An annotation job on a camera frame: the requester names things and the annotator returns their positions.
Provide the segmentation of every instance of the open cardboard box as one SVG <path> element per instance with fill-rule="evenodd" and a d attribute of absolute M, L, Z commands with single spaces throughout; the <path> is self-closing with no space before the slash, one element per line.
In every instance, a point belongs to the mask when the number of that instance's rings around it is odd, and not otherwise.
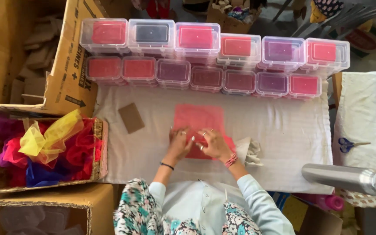
<path fill-rule="evenodd" d="M 282 213 L 297 235 L 340 235 L 342 232 L 342 219 L 294 196 L 287 198 Z"/>
<path fill-rule="evenodd" d="M 56 189 L 0 194 L 3 206 L 65 206 L 71 208 L 66 228 L 80 224 L 87 235 L 113 235 L 114 210 L 111 184 L 84 184 Z M 5 235 L 0 225 L 0 235 Z"/>
<path fill-rule="evenodd" d="M 26 99 L 21 96 L 21 83 L 13 82 L 27 59 L 23 43 L 35 19 L 59 13 L 64 21 L 53 68 L 40 83 L 45 86 L 44 96 L 26 96 L 27 104 L 9 104 L 10 98 Z M 0 0 L 0 111 L 65 115 L 81 108 L 92 117 L 98 87 L 86 79 L 89 53 L 79 45 L 79 37 L 82 19 L 102 17 L 106 13 L 98 0 Z"/>

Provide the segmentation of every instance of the shirt sleeve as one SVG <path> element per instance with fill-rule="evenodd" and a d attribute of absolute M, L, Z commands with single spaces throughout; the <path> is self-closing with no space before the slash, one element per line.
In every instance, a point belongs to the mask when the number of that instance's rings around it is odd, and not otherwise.
<path fill-rule="evenodd" d="M 290 221 L 281 213 L 272 197 L 252 175 L 238 179 L 237 185 L 249 205 L 252 220 L 265 235 L 295 235 Z"/>
<path fill-rule="evenodd" d="M 156 202 L 163 206 L 163 200 L 165 198 L 166 186 L 160 182 L 152 182 L 149 185 L 149 193 L 154 197 Z"/>

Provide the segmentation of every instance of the floral scarf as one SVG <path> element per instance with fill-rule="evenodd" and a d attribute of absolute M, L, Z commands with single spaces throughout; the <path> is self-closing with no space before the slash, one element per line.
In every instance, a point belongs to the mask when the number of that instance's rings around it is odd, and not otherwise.
<path fill-rule="evenodd" d="M 227 223 L 223 225 L 223 235 L 262 235 L 242 207 L 225 202 L 224 208 Z M 113 220 L 116 235 L 201 235 L 199 224 L 193 219 L 180 221 L 162 216 L 161 206 L 142 179 L 133 179 L 126 184 Z"/>

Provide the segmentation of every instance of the container lid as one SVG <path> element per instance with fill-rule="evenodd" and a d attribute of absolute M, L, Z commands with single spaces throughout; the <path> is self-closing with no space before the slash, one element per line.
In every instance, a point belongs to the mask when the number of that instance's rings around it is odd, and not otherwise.
<path fill-rule="evenodd" d="M 306 65 L 328 67 L 338 70 L 348 69 L 351 65 L 349 42 L 308 38 Z"/>
<path fill-rule="evenodd" d="M 154 79 L 156 59 L 153 57 L 125 56 L 122 64 L 124 79 Z"/>
<path fill-rule="evenodd" d="M 227 92 L 251 94 L 256 88 L 256 74 L 252 71 L 227 69 L 223 75 L 223 89 Z"/>
<path fill-rule="evenodd" d="M 191 80 L 191 64 L 183 60 L 159 59 L 156 79 L 171 84 L 188 84 Z"/>
<path fill-rule="evenodd" d="M 259 63 L 261 61 L 261 36 L 248 34 L 221 34 L 220 61 Z"/>
<path fill-rule="evenodd" d="M 175 51 L 192 53 L 220 51 L 219 24 L 178 22 L 175 27 Z"/>
<path fill-rule="evenodd" d="M 129 20 L 128 47 L 130 49 L 173 50 L 175 22 L 173 20 Z"/>
<path fill-rule="evenodd" d="M 117 56 L 90 56 L 87 58 L 86 76 L 90 80 L 120 77 L 121 59 Z"/>
<path fill-rule="evenodd" d="M 127 33 L 127 19 L 87 18 L 82 20 L 80 44 L 124 48 L 127 47 Z"/>
<path fill-rule="evenodd" d="M 315 75 L 291 74 L 290 95 L 318 97 L 321 95 L 321 77 Z"/>
<path fill-rule="evenodd" d="M 259 72 L 256 92 L 260 95 L 284 96 L 288 93 L 288 76 L 283 73 Z"/>
<path fill-rule="evenodd" d="M 302 66 L 306 62 L 304 39 L 265 36 L 262 39 L 262 62 Z"/>
<path fill-rule="evenodd" d="M 223 88 L 223 70 L 207 66 L 191 69 L 191 86 L 218 90 Z"/>

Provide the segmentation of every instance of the hand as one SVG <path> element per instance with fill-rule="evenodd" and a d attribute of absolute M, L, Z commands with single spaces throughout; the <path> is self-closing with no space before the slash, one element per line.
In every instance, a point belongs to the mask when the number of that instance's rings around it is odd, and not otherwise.
<path fill-rule="evenodd" d="M 175 167 L 176 163 L 184 158 L 191 150 L 192 144 L 195 140 L 194 137 L 186 143 L 187 131 L 189 127 L 181 128 L 176 131 L 169 132 L 169 147 L 166 156 L 163 159 L 163 163 Z"/>
<path fill-rule="evenodd" d="M 230 156 L 233 154 L 233 152 L 224 141 L 224 138 L 220 132 L 215 130 L 202 129 L 198 131 L 198 134 L 204 136 L 208 143 L 208 147 L 204 147 L 200 143 L 196 143 L 196 145 L 200 149 L 202 147 L 202 151 L 205 154 L 210 157 L 217 158 L 223 163 L 230 159 Z"/>

